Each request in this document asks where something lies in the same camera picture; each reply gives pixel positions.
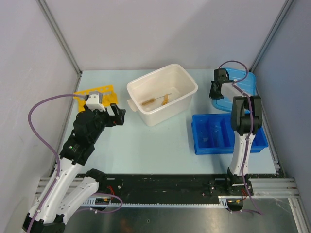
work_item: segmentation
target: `purple cable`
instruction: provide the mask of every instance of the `purple cable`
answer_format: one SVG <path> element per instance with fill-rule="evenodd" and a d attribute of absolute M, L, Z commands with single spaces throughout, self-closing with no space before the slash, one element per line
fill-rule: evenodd
<path fill-rule="evenodd" d="M 59 95 L 59 96 L 54 96 L 54 97 L 50 97 L 50 98 L 47 98 L 45 100 L 42 100 L 40 101 L 39 103 L 36 103 L 32 108 L 31 110 L 29 111 L 29 114 L 28 114 L 28 123 L 30 125 L 30 128 L 32 129 L 32 131 L 34 132 L 34 134 L 36 135 L 37 138 L 39 138 L 39 140 L 41 142 L 44 143 L 44 145 L 46 145 L 54 154 L 55 158 L 56 158 L 56 163 L 57 163 L 57 170 L 56 170 L 56 176 L 55 176 L 55 179 L 53 180 L 51 186 L 49 187 L 47 193 L 44 195 L 42 201 L 40 202 L 40 204 L 38 205 L 37 209 L 41 209 L 41 207 L 43 206 L 45 200 L 47 199 L 48 195 L 50 194 L 50 192 L 52 191 L 52 189 L 54 188 L 55 184 L 56 184 L 56 177 L 59 176 L 59 173 L 60 173 L 60 160 L 59 160 L 59 157 L 58 157 L 58 154 L 57 152 L 53 149 L 53 147 L 47 142 L 45 141 L 39 134 L 38 132 L 35 130 L 34 126 L 33 126 L 33 123 L 31 121 L 31 115 L 33 113 L 33 111 L 41 104 L 45 103 L 45 102 L 48 102 L 50 100 L 54 100 L 54 99 L 58 99 L 58 98 L 62 98 L 62 97 L 80 97 L 80 98 L 84 98 L 85 96 L 82 96 L 82 95 L 75 95 L 75 94 L 64 94 L 64 95 Z M 38 215 L 38 212 L 36 211 L 33 218 L 31 219 L 30 221 L 30 224 L 28 226 L 28 229 L 27 229 L 27 233 L 30 233 L 30 230 L 31 230 L 31 227 L 33 226 L 33 223 L 35 221 L 35 218 L 37 217 Z"/>
<path fill-rule="evenodd" d="M 253 206 L 257 209 L 256 210 L 242 210 L 242 212 L 253 212 L 253 213 L 257 213 L 257 214 L 261 214 L 263 215 L 263 212 L 261 211 L 261 209 L 256 205 L 254 199 L 252 198 L 249 190 L 248 190 L 248 186 L 247 186 L 247 183 L 246 183 L 246 180 L 245 180 L 245 176 L 244 176 L 244 166 L 245 166 L 245 161 L 246 161 L 246 158 L 247 158 L 247 151 L 248 151 L 248 147 L 249 147 L 249 137 L 250 135 L 252 134 L 253 132 L 253 128 L 254 128 L 254 119 L 253 119 L 253 109 L 252 109 L 252 103 L 251 103 L 251 99 L 249 98 L 248 94 L 245 93 L 242 89 L 240 89 L 238 86 L 236 86 L 235 84 L 238 83 L 238 82 L 241 82 L 243 81 L 244 79 L 246 79 L 247 75 L 248 75 L 248 69 L 246 67 L 246 65 L 244 65 L 242 62 L 239 62 L 239 61 L 235 61 L 235 60 L 230 60 L 230 61 L 226 61 L 224 63 L 222 63 L 219 68 L 221 68 L 224 64 L 227 64 L 229 62 L 235 62 L 235 63 L 239 63 L 241 64 L 244 68 L 245 68 L 245 71 L 246 71 L 246 74 L 245 76 L 238 80 L 238 81 L 235 81 L 232 83 L 232 86 L 237 89 L 242 95 L 246 96 L 247 98 L 247 101 L 248 101 L 248 106 L 249 106 L 249 114 L 250 114 L 250 118 L 251 118 L 251 128 L 250 128 L 250 131 L 246 137 L 246 145 L 245 145 L 245 154 L 244 154 L 244 157 L 243 157 L 243 163 L 242 163 L 242 166 L 241 166 L 241 172 L 242 172 L 242 178 L 243 178 L 243 183 L 244 183 L 244 186 L 245 186 L 245 189 L 246 189 L 246 192 L 249 196 L 249 199 L 251 200 Z"/>
<path fill-rule="evenodd" d="M 83 209 L 77 210 L 75 213 L 81 212 L 81 211 L 84 211 L 84 210 L 94 210 L 94 211 L 97 211 L 99 213 L 108 214 L 108 213 L 116 212 L 117 210 L 119 210 L 123 206 L 122 199 L 119 198 L 116 195 L 112 195 L 112 194 L 108 194 L 108 193 L 95 193 L 94 195 L 105 195 L 105 196 L 110 196 L 110 197 L 116 198 L 116 199 L 118 199 L 120 201 L 120 206 L 118 208 L 114 209 L 114 210 L 109 210 L 109 211 L 96 210 L 96 209 L 94 210 L 94 209 L 91 209 L 91 208 L 83 208 Z"/>

